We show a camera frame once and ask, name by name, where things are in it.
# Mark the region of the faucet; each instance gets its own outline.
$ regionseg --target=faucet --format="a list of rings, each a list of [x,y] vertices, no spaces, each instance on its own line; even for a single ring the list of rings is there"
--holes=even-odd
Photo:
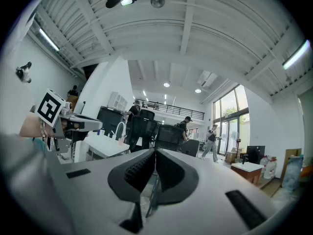
[[[126,126],[125,126],[125,123],[124,123],[124,122],[119,122],[119,124],[118,124],[117,127],[116,127],[116,132],[113,133],[113,134],[117,135],[118,127],[119,127],[120,124],[123,125],[123,132],[122,132],[122,138],[123,138],[123,137],[125,137],[125,135],[126,135]]]
[[[243,165],[245,164],[246,161],[248,161],[248,154],[245,154],[245,155],[244,155],[244,158],[243,158]]]

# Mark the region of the man walking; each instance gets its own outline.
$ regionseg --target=man walking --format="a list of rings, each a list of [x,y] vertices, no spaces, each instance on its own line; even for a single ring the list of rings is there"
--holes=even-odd
[[[212,130],[209,130],[209,138],[207,141],[207,147],[205,149],[205,151],[203,152],[201,159],[205,159],[205,156],[207,155],[207,153],[211,150],[213,150],[213,161],[217,162],[218,158],[217,158],[217,149],[216,149],[216,129],[217,129],[217,124],[214,124],[212,127]]]

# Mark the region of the sink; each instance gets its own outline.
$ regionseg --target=sink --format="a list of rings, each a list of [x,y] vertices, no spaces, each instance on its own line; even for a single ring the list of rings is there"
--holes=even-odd
[[[236,164],[231,164],[231,166],[247,171],[247,172],[252,172],[258,169],[262,169],[264,167],[264,165],[258,165],[258,164],[254,164],[254,163],[250,163],[250,162],[245,162],[244,164],[242,163],[236,163]]]

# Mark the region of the white desk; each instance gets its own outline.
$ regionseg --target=white desk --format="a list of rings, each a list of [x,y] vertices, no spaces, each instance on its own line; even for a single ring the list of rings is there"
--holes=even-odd
[[[111,157],[116,154],[122,153],[129,149],[129,145],[109,138],[104,135],[97,135],[97,133],[90,132],[89,136],[85,138],[84,142],[89,145],[89,149],[92,153],[99,155],[100,157]]]

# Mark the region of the white cabinet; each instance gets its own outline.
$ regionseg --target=white cabinet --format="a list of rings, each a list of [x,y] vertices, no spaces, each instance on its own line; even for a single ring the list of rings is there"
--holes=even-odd
[[[108,102],[108,107],[115,108],[121,111],[125,111],[127,106],[127,101],[118,92],[112,92],[111,97]]]

